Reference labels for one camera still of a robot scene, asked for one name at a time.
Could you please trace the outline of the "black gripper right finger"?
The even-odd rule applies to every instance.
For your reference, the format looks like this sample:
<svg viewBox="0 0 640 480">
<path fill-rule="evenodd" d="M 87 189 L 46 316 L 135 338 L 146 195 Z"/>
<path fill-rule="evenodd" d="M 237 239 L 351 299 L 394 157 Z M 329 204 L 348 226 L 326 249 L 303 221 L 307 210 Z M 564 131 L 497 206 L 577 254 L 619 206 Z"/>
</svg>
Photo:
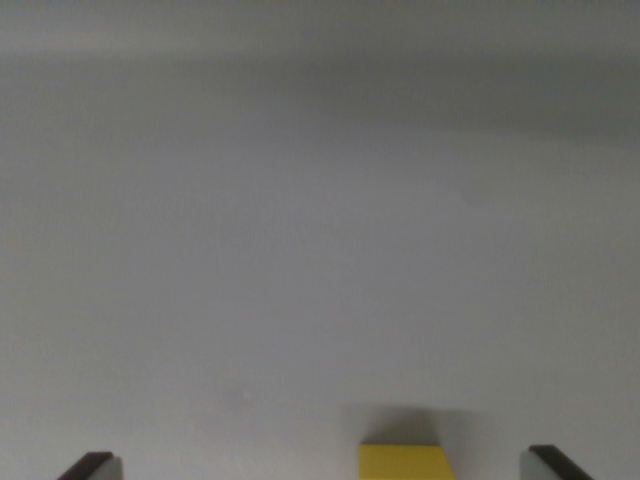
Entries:
<svg viewBox="0 0 640 480">
<path fill-rule="evenodd" d="M 520 480 L 593 480 L 555 445 L 531 445 L 519 457 Z"/>
</svg>

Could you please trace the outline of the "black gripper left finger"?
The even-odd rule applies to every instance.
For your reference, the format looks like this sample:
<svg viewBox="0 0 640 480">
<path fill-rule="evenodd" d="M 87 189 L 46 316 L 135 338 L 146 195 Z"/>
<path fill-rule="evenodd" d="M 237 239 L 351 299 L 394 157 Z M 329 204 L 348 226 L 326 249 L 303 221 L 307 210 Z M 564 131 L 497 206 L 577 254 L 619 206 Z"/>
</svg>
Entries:
<svg viewBox="0 0 640 480">
<path fill-rule="evenodd" d="M 122 458 L 112 452 L 87 452 L 58 480 L 122 480 Z"/>
</svg>

